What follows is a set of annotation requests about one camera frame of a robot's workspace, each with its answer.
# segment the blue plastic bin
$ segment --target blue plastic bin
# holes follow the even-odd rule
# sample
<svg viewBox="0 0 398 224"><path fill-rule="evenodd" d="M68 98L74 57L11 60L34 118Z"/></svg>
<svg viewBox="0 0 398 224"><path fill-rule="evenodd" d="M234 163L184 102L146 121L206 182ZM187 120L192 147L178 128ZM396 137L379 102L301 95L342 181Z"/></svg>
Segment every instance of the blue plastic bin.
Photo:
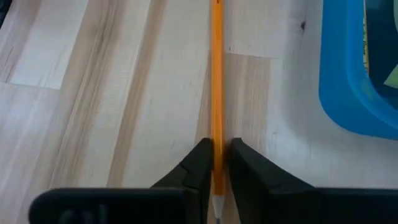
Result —
<svg viewBox="0 0 398 224"><path fill-rule="evenodd" d="M377 93L363 64L363 16L362 0L324 0L320 101L342 128L398 139L398 111Z"/></svg>

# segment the green object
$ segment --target green object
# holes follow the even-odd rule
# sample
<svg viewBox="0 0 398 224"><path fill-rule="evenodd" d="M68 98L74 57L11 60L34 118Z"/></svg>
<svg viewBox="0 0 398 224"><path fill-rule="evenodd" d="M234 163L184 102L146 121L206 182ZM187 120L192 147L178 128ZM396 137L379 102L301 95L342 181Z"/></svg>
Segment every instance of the green object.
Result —
<svg viewBox="0 0 398 224"><path fill-rule="evenodd" d="M396 21L396 28L398 32L398 0L394 0L394 20Z"/></svg>
<svg viewBox="0 0 398 224"><path fill-rule="evenodd" d="M393 69L391 74L384 81L384 84L389 87L398 89L398 65Z"/></svg>

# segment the wooden table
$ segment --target wooden table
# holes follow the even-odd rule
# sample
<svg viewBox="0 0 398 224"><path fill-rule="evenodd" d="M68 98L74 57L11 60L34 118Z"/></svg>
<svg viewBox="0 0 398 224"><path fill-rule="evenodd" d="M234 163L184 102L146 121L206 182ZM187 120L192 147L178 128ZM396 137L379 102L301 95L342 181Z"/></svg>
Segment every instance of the wooden table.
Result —
<svg viewBox="0 0 398 224"><path fill-rule="evenodd" d="M397 142L322 110L322 1L225 1L228 138L316 186L398 188ZM207 0L14 0L0 30L0 223L27 223L51 188L151 186L209 135L209 85ZM224 223L238 222L229 194Z"/></svg>

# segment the black plastic part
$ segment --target black plastic part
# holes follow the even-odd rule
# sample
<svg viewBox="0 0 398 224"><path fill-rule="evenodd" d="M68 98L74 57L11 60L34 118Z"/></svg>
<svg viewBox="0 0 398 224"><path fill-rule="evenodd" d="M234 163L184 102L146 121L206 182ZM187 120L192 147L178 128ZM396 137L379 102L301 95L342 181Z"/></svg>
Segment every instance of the black plastic part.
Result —
<svg viewBox="0 0 398 224"><path fill-rule="evenodd" d="M212 144L203 139L151 189L58 189L37 197L31 224L207 222Z"/></svg>
<svg viewBox="0 0 398 224"><path fill-rule="evenodd" d="M180 187L197 190L200 194L200 223L207 222L210 197L211 171L213 170L213 143L202 139L181 163L152 188Z"/></svg>
<svg viewBox="0 0 398 224"><path fill-rule="evenodd" d="M0 27L6 18L7 12L11 6L12 0L0 0Z"/></svg>
<svg viewBox="0 0 398 224"><path fill-rule="evenodd" d="M242 224L398 223L398 191L315 188L233 139L229 175Z"/></svg>

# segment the yellow pencil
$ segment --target yellow pencil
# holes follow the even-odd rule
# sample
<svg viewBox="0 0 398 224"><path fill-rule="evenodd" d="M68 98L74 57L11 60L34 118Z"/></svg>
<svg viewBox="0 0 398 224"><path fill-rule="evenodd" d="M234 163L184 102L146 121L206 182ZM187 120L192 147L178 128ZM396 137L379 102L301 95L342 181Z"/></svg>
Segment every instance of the yellow pencil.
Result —
<svg viewBox="0 0 398 224"><path fill-rule="evenodd" d="M213 205L220 221L225 201L224 174L224 36L223 1L211 4L211 138L214 144Z"/></svg>

